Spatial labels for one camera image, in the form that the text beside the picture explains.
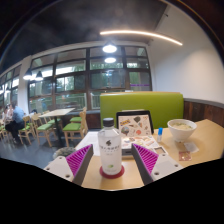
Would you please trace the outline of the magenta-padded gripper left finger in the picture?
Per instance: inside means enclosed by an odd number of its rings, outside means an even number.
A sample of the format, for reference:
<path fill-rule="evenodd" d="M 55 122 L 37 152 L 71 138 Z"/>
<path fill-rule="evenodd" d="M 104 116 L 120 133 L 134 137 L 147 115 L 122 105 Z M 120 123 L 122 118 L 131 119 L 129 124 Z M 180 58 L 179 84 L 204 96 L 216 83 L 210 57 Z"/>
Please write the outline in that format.
<path fill-rule="evenodd" d="M 67 157 L 57 157 L 44 170 L 81 186 L 92 156 L 93 145 L 90 144 Z"/>

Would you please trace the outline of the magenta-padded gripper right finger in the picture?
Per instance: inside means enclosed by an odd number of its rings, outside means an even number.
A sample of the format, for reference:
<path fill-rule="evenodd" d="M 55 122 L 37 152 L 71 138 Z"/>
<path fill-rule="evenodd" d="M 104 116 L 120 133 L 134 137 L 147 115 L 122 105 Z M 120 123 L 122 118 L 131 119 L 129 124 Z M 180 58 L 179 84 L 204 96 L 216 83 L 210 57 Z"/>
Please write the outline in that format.
<path fill-rule="evenodd" d="M 145 185 L 183 169 L 167 153 L 157 154 L 137 144 L 132 145 L 131 152 Z"/>

